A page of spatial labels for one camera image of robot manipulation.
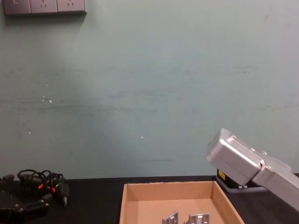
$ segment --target metal bracket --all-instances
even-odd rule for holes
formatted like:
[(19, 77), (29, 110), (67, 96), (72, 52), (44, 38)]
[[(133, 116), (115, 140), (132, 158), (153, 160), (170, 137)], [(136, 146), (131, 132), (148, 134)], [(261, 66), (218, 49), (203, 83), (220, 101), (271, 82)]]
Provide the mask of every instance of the metal bracket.
[(174, 212), (171, 216), (162, 219), (162, 224), (178, 224), (178, 212)]
[(184, 224), (210, 224), (210, 214), (189, 215), (189, 220)]

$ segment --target black table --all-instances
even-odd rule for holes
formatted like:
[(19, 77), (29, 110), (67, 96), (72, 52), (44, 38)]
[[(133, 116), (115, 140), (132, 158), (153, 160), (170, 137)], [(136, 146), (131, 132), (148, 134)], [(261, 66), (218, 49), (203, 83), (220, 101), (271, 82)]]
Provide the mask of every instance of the black table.
[[(63, 208), (53, 200), (46, 216), (26, 224), (118, 224), (125, 183), (212, 180), (215, 176), (70, 180), (68, 206)], [(246, 224), (299, 224), (299, 212), (270, 192), (226, 195)]]

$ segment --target cardboard box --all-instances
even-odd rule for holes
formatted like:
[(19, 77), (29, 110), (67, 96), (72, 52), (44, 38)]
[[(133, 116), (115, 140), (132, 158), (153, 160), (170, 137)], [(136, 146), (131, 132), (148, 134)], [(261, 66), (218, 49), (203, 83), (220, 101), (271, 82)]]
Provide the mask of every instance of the cardboard box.
[(161, 224), (175, 211), (178, 224), (201, 213), (210, 224), (244, 224), (217, 182), (125, 184), (120, 224)]

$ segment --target metal part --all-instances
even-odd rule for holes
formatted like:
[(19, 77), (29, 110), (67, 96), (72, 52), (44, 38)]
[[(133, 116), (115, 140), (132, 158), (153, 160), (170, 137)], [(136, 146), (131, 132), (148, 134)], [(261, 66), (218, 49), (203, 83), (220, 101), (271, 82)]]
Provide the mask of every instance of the metal part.
[(207, 148), (206, 159), (239, 185), (244, 186), (252, 180), (299, 211), (299, 178), (289, 165), (264, 151), (252, 150), (224, 128)]
[(189, 215), (189, 220), (184, 224), (210, 224), (210, 214)]
[(178, 212), (174, 212), (171, 216), (162, 219), (162, 224), (178, 224)]

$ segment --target yellow label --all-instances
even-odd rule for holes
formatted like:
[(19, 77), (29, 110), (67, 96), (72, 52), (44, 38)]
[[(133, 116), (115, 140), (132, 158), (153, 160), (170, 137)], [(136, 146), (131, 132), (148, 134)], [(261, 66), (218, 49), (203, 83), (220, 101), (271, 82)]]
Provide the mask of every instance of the yellow label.
[(222, 173), (220, 170), (219, 170), (219, 176), (221, 176), (221, 178), (222, 178), (223, 180), (225, 180), (225, 174)]

